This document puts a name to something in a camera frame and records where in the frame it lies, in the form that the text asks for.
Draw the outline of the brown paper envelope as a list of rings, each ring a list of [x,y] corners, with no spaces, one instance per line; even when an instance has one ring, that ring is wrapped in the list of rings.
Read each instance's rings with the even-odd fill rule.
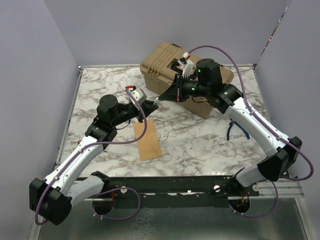
[[[141,162],[163,156],[153,119],[147,120],[146,133],[137,141],[137,148]]]

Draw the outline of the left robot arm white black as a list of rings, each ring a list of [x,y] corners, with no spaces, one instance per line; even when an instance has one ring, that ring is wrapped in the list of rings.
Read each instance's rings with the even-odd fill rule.
[[[136,118],[145,127],[147,117],[158,109],[158,104],[146,99],[137,90],[128,91],[129,103],[119,103],[112,94],[104,95],[97,106],[97,116],[72,154],[44,179],[35,178],[29,185],[29,208],[35,212],[38,226],[51,222],[61,224],[72,207],[87,199],[114,196],[115,191],[130,191],[129,187],[116,187],[107,175],[96,171],[76,183],[87,165],[109,145],[116,145],[117,126]]]

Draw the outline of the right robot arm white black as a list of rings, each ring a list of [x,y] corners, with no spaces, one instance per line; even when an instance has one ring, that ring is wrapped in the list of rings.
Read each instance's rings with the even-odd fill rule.
[[[236,173],[229,184],[230,191],[240,196],[254,183],[282,178],[298,157],[301,139],[277,130],[252,106],[246,106],[243,93],[222,82],[220,66],[213,59],[199,60],[196,71],[197,80],[176,74],[172,85],[158,99],[182,103],[190,97],[205,97],[212,107],[244,128],[266,154],[264,160]]]

